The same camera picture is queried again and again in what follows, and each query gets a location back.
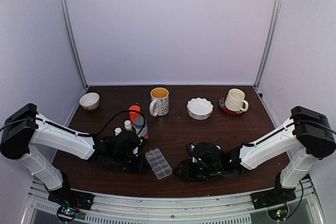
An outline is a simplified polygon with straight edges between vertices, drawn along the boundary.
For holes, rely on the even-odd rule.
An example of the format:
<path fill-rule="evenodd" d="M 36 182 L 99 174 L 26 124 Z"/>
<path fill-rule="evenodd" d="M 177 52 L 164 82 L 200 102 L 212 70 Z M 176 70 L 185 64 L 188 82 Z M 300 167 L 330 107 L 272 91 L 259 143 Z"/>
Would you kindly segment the aluminium frame post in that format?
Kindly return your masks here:
<path fill-rule="evenodd" d="M 282 3 L 283 3 L 283 0 L 274 0 L 274 3 L 273 3 L 266 42 L 265 42 L 264 50 L 262 53 L 261 62 L 260 62 L 259 69 L 257 72 L 256 80 L 254 83 L 254 88 L 257 91 L 260 89 L 262 77 L 266 70 L 266 65 L 267 65 L 267 61 L 268 61 L 268 58 L 271 52 L 272 43 L 274 41 L 275 32 L 276 32 L 276 28 L 277 28 L 277 24 L 278 24 L 278 20 L 280 16 L 281 8 L 282 8 Z"/>
<path fill-rule="evenodd" d="M 78 49 L 77 49 L 77 45 L 76 45 L 75 37 L 74 37 L 74 32 L 73 32 L 72 25 L 71 25 L 67 0 L 60 0 L 60 4 L 61 4 L 63 19 L 64 19 L 64 23 L 65 23 L 65 28 L 66 28 L 66 35 L 67 35 L 67 39 L 68 39 L 68 42 L 69 42 L 71 55 L 72 55 L 72 58 L 74 60 L 77 73 L 79 75 L 81 85 L 82 85 L 84 90 L 87 90 L 89 86 L 87 84 L 85 74 L 84 74 L 84 71 L 83 71 L 83 67 L 82 67 L 82 64 L 80 62 L 80 58 L 79 58 L 79 55 L 78 55 Z"/>

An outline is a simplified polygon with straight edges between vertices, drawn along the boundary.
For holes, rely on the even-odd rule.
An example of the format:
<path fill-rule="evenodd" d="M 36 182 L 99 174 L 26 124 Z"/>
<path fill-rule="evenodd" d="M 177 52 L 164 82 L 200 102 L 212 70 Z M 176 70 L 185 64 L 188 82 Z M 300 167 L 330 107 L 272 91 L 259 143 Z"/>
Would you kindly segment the aluminium frame post right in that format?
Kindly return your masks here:
<path fill-rule="evenodd" d="M 267 65 L 267 61 L 268 61 L 268 58 L 271 52 L 272 43 L 274 41 L 275 32 L 276 32 L 276 28 L 277 28 L 277 24 L 278 24 L 278 20 L 280 16 L 281 8 L 282 8 L 282 3 L 283 3 L 283 0 L 274 0 L 274 3 L 273 3 L 266 42 L 265 42 L 264 50 L 262 53 L 261 62 L 260 62 L 259 69 L 257 72 L 256 80 L 254 83 L 254 88 L 257 91 L 260 89 L 262 77 L 266 70 L 266 65 Z"/>

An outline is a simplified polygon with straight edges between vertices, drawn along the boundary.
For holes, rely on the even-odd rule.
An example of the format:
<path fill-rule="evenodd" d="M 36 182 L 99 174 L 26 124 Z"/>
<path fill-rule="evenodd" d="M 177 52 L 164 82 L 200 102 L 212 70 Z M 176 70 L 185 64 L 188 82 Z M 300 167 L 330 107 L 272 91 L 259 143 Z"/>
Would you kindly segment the white ceramic bowl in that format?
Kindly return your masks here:
<path fill-rule="evenodd" d="M 86 111 L 93 111 L 99 107 L 100 95 L 95 92 L 87 93 L 80 98 L 79 104 Z"/>

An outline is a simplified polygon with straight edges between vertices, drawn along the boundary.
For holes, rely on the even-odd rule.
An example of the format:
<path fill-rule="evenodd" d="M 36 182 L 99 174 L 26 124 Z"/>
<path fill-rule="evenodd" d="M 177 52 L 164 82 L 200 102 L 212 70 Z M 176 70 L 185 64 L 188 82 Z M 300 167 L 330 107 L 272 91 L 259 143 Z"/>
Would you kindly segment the aluminium frame post left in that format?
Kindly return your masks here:
<path fill-rule="evenodd" d="M 84 90 L 87 90 L 89 86 L 87 84 L 85 74 L 84 74 L 84 71 L 83 71 L 83 67 L 82 67 L 82 64 L 80 62 L 80 58 L 79 58 L 79 55 L 78 55 L 78 49 L 77 49 L 77 45 L 76 45 L 75 37 L 74 37 L 74 32 L 73 32 L 72 25 L 71 25 L 67 0 L 60 0 L 60 4 L 61 4 L 63 19 L 64 19 L 64 23 L 65 23 L 65 28 L 66 28 L 66 35 L 67 35 L 67 39 L 68 39 L 68 42 L 69 42 L 71 55 L 72 55 L 72 58 L 74 60 L 77 73 L 79 75 L 81 85 L 82 85 Z"/>

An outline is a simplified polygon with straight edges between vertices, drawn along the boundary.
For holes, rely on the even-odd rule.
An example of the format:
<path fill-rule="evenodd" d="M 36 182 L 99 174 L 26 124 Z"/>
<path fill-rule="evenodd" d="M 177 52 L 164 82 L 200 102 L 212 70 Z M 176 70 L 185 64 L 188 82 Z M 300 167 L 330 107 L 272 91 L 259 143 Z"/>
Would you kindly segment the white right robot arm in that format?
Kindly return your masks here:
<path fill-rule="evenodd" d="M 293 159 L 277 175 L 275 188 L 269 192 L 271 202 L 279 204 L 309 173 L 315 162 L 334 153 L 334 138 L 335 130 L 331 129 L 324 114 L 296 106 L 282 125 L 229 152 L 208 142 L 187 144 L 189 158 L 181 161 L 173 174 L 193 182 L 238 178 L 262 163 L 296 149 Z"/>

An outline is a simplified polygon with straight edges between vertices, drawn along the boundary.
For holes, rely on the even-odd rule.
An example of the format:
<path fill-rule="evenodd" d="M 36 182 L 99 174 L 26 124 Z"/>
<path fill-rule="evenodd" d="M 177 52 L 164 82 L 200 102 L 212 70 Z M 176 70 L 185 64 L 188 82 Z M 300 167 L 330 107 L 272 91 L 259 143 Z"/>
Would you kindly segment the white ribbed cup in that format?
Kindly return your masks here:
<path fill-rule="evenodd" d="M 230 89 L 225 100 L 225 107 L 233 112 L 246 112 L 249 103 L 245 100 L 245 93 L 240 89 Z"/>

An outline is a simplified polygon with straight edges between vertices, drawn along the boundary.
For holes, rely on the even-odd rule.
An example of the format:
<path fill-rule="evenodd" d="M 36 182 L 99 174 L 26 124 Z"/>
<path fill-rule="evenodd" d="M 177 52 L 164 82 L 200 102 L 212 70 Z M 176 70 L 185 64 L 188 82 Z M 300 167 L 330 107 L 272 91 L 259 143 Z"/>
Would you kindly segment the red saucer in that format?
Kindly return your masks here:
<path fill-rule="evenodd" d="M 241 115 L 241 114 L 243 114 L 244 113 L 244 111 L 241 111 L 241 110 L 239 110 L 239 111 L 231 111 L 231 110 L 229 110 L 226 106 L 225 106 L 225 97 L 221 97 L 220 99 L 219 99 L 219 101 L 218 101 L 218 106 L 219 106 L 219 108 L 222 110 L 222 111 L 224 111 L 225 113 L 227 113 L 227 114 L 230 114 L 230 115 Z"/>

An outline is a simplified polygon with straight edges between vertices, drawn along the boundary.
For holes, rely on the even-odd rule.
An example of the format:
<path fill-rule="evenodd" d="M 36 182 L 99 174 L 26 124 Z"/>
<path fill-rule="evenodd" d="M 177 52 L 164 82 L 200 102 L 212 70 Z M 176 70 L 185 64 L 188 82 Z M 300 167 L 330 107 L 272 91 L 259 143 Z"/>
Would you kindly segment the grey-capped orange label bottle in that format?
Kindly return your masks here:
<path fill-rule="evenodd" d="M 138 137 L 143 137 L 144 139 L 149 138 L 148 126 L 144 117 L 138 117 L 134 119 L 134 128 Z"/>

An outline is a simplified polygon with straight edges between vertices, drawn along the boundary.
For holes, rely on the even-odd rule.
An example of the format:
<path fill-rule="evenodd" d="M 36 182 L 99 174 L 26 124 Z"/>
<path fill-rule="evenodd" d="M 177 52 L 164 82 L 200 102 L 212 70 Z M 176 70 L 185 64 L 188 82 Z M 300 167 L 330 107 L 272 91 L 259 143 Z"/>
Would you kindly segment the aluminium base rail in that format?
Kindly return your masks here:
<path fill-rule="evenodd" d="M 277 221 L 270 218 L 275 208 L 256 209 L 247 193 L 191 198 L 141 198 L 92 193 L 90 210 L 81 210 L 70 223 L 327 223 L 311 179 L 305 179 L 303 197 L 297 186 L 297 199 L 287 203 L 290 218 Z M 44 185 L 34 179 L 19 223 L 62 223 L 56 212 L 59 206 L 48 200 Z"/>

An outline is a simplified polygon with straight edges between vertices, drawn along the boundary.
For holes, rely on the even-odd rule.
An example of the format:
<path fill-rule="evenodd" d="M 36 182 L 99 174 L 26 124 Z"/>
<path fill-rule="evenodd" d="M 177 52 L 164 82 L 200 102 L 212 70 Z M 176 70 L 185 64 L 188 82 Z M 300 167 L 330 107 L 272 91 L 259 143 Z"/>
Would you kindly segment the orange pill bottle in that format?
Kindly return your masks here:
<path fill-rule="evenodd" d="M 129 117 L 130 117 L 132 126 L 135 125 L 134 120 L 136 118 L 139 118 L 139 117 L 142 116 L 140 113 L 141 113 L 140 106 L 138 106 L 138 105 L 132 105 L 132 106 L 129 107 Z"/>

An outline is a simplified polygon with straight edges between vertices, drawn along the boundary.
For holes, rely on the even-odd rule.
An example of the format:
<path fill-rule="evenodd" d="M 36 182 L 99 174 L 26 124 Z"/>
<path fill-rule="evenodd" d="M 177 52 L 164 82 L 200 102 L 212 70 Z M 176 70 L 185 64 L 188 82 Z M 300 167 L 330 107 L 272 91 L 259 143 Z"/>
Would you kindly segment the clear plastic pill organizer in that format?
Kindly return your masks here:
<path fill-rule="evenodd" d="M 172 175 L 172 168 L 159 148 L 146 152 L 145 158 L 157 179 L 163 179 Z"/>

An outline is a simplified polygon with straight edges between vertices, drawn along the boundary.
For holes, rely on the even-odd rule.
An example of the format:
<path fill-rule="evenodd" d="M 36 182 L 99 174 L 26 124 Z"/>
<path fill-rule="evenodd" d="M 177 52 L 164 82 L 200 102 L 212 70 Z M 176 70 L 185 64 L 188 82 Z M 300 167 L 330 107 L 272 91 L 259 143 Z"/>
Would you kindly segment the small white pill bottle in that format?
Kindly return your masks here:
<path fill-rule="evenodd" d="M 133 125 L 132 122 L 130 120 L 125 120 L 124 121 L 124 128 L 127 131 L 133 131 Z"/>

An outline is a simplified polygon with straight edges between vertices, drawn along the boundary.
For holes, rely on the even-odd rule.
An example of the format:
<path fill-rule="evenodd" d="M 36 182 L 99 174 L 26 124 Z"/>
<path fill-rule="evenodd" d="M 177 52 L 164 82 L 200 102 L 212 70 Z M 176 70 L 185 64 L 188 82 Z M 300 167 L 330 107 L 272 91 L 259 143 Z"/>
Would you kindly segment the white scalloped dish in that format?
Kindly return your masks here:
<path fill-rule="evenodd" d="M 214 106 L 206 98 L 192 98 L 187 102 L 187 112 L 195 120 L 206 120 L 212 112 Z"/>

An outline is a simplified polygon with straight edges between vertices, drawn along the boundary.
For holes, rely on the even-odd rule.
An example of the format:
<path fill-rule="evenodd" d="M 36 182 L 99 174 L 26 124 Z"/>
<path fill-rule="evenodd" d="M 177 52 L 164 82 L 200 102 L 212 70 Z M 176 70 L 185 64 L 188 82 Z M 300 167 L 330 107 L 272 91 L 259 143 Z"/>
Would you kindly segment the yellow-lined patterned mug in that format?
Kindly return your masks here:
<path fill-rule="evenodd" d="M 150 115 L 153 117 L 167 115 L 169 112 L 169 91 L 162 87 L 154 88 L 150 92 L 150 96 Z"/>

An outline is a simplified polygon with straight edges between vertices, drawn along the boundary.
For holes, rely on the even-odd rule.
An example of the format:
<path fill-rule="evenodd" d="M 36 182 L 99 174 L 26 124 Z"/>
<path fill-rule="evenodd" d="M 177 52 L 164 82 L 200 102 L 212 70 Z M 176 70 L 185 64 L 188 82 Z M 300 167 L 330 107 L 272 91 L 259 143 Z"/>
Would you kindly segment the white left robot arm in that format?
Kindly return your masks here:
<path fill-rule="evenodd" d="M 1 154 L 21 162 L 49 191 L 55 191 L 56 198 L 64 205 L 75 201 L 75 192 L 67 187 L 66 175 L 46 160 L 36 148 L 37 144 L 107 169 L 118 166 L 126 172 L 141 173 L 148 167 L 140 153 L 146 140 L 134 132 L 123 130 L 116 136 L 78 132 L 47 119 L 32 103 L 8 117 L 1 132 Z"/>

